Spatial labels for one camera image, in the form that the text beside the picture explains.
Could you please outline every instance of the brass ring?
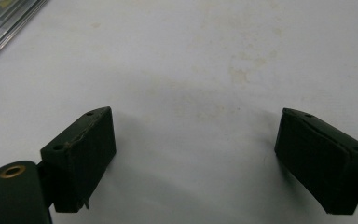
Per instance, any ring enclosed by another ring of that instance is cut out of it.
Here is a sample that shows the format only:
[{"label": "brass ring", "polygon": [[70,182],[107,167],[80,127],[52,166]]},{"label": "brass ring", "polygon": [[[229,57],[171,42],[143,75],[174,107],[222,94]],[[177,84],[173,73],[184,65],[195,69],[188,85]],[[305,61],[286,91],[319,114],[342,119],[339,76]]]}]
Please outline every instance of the brass ring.
[{"label": "brass ring", "polygon": [[25,171],[24,165],[14,165],[14,166],[7,168],[5,171],[3,171],[0,174],[0,177],[3,179],[9,179],[9,178],[12,178],[12,177],[22,174],[24,171]]}]

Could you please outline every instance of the white surface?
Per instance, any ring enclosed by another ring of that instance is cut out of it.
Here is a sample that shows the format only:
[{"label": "white surface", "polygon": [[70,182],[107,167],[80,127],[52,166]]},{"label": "white surface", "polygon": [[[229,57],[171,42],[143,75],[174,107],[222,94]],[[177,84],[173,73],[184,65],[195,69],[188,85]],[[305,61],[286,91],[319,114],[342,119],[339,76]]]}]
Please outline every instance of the white surface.
[{"label": "white surface", "polygon": [[273,151],[283,107],[358,139],[358,1],[50,0],[0,53],[0,166],[106,105],[117,156],[56,224],[358,223]]}]

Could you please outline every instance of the dust speck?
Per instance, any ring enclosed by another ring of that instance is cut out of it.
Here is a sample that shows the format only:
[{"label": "dust speck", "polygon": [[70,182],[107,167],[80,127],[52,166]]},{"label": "dust speck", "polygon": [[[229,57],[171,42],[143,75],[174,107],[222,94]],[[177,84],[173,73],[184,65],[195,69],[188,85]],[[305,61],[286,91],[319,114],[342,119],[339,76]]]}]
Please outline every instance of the dust speck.
[{"label": "dust speck", "polygon": [[252,57],[247,55],[245,52],[240,52],[238,54],[238,56],[240,57],[240,59],[242,60],[252,60]]},{"label": "dust speck", "polygon": [[265,58],[258,58],[258,59],[255,59],[255,66],[257,68],[263,66],[264,64],[267,63],[267,60]]},{"label": "dust speck", "polygon": [[268,3],[269,3],[269,6],[272,8],[272,9],[276,9],[279,7],[279,4],[276,3],[274,0],[268,0]]},{"label": "dust speck", "polygon": [[99,22],[94,22],[91,26],[96,29],[99,28],[101,24]]},{"label": "dust speck", "polygon": [[196,65],[191,66],[191,70],[192,70],[194,73],[198,73],[198,72],[199,72],[199,68],[198,68]]},{"label": "dust speck", "polygon": [[273,32],[275,35],[282,36],[282,29],[280,28],[274,28]]},{"label": "dust speck", "polygon": [[248,81],[247,76],[249,72],[247,71],[230,67],[228,72],[231,75],[231,82],[234,84],[244,84],[245,82]]},{"label": "dust speck", "polygon": [[277,52],[276,50],[273,50],[272,52],[269,53],[269,57],[270,57],[271,59],[276,58],[277,55],[278,55],[278,52]]}]

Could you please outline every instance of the brass insert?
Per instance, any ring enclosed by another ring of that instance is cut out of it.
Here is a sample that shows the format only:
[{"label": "brass insert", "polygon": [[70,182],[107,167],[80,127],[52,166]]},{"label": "brass insert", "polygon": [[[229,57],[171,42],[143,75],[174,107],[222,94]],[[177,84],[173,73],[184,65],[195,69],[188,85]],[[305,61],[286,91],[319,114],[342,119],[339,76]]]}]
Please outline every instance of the brass insert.
[{"label": "brass insert", "polygon": [[12,178],[12,177],[22,174],[24,171],[25,171],[24,165],[14,165],[14,166],[7,168],[5,171],[3,171],[0,174],[0,177],[3,179],[9,179],[9,178]]}]

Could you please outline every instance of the black plastic part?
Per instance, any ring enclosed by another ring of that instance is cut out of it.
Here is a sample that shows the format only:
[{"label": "black plastic part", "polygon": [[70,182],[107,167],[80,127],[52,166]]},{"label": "black plastic part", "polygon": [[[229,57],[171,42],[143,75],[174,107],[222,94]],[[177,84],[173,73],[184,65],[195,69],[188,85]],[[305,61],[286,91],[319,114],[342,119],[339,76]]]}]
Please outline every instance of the black plastic part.
[{"label": "black plastic part", "polygon": [[327,213],[354,213],[358,204],[357,140],[310,114],[285,108],[275,152]]},{"label": "black plastic part", "polygon": [[75,213],[96,189],[116,154],[110,107],[90,111],[42,148],[44,192],[57,212]]},{"label": "black plastic part", "polygon": [[51,223],[33,162],[18,161],[0,168],[0,223]]}]

